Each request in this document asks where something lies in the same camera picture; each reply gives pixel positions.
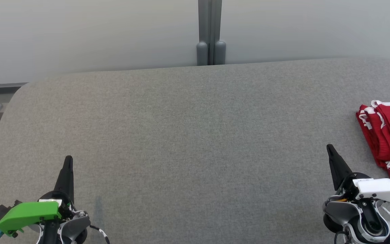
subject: black cable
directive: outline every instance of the black cable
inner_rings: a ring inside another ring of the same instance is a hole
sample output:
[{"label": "black cable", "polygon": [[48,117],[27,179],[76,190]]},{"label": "black cable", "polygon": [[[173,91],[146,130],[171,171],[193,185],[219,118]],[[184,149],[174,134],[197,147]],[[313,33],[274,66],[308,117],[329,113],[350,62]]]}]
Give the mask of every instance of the black cable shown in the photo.
[{"label": "black cable", "polygon": [[339,235],[339,234],[347,235],[347,232],[342,231],[342,230],[341,230],[341,231],[338,231],[338,232],[335,234],[335,239],[334,239],[334,241],[333,241],[334,244],[336,244],[336,238],[338,238],[338,235]]},{"label": "black cable", "polygon": [[110,244],[108,236],[105,234],[105,232],[101,228],[93,226],[91,224],[90,224],[90,228],[98,230],[105,237],[106,244]]}]

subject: gray table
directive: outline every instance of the gray table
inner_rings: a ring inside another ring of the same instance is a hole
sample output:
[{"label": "gray table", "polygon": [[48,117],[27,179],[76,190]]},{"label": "gray table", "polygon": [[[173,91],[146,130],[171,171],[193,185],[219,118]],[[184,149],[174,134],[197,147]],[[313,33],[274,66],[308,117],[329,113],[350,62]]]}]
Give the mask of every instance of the gray table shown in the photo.
[{"label": "gray table", "polygon": [[[390,101],[390,60],[71,74],[29,83],[0,123],[0,204],[36,201],[74,158],[75,202],[112,243],[333,243],[326,144],[373,162],[355,112]],[[11,243],[35,243],[27,230]],[[8,238],[1,243],[9,243]],[[89,231],[87,243],[104,243]]]}]

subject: gray fabric surface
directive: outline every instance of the gray fabric surface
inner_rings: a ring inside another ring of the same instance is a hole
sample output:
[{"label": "gray fabric surface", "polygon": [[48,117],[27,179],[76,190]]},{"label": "gray fabric surface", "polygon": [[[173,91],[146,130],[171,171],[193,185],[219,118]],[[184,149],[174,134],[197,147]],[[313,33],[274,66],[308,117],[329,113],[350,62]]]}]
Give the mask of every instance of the gray fabric surface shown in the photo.
[{"label": "gray fabric surface", "polygon": [[[112,243],[333,243],[326,144],[373,162],[354,113],[390,101],[390,60],[71,74],[21,88],[0,123],[0,204],[74,158],[75,203]],[[35,243],[31,230],[1,243]],[[104,243],[89,230],[86,243]]]}]

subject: white wall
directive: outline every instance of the white wall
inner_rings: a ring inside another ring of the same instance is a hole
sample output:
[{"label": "white wall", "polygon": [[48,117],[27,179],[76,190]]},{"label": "white wall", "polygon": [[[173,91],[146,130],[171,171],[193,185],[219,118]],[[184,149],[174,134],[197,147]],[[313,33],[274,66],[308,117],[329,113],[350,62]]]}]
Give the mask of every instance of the white wall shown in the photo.
[{"label": "white wall", "polygon": [[390,0],[223,0],[226,63],[390,58]]},{"label": "white wall", "polygon": [[196,65],[197,0],[0,0],[0,84]]}]

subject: robotic arm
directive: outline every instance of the robotic arm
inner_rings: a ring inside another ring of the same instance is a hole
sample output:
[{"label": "robotic arm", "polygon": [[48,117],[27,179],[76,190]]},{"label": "robotic arm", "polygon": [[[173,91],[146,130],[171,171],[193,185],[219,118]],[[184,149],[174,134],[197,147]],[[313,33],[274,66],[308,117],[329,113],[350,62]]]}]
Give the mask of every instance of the robotic arm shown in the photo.
[{"label": "robotic arm", "polygon": [[[327,145],[329,164],[336,193],[323,204],[324,224],[336,238],[345,235],[346,244],[390,244],[390,221],[379,210],[390,212],[390,179],[372,179],[352,172],[332,145]],[[73,158],[67,156],[54,190],[37,202],[0,205],[0,238],[16,238],[28,226],[39,233],[37,244],[82,244],[87,227],[98,230],[109,244],[107,235],[92,226],[88,213],[74,206]]]},{"label": "robotic arm", "polygon": [[54,190],[37,202],[16,200],[13,207],[0,205],[0,238],[16,238],[18,231],[30,227],[39,233],[37,244],[82,244],[87,227],[98,230],[109,244],[107,235],[92,226],[88,213],[74,206],[73,158],[66,156]]},{"label": "robotic arm", "polygon": [[390,244],[390,221],[379,210],[390,212],[390,179],[373,179],[352,172],[333,145],[327,145],[336,190],[323,204],[326,227],[345,235],[346,244]]}]

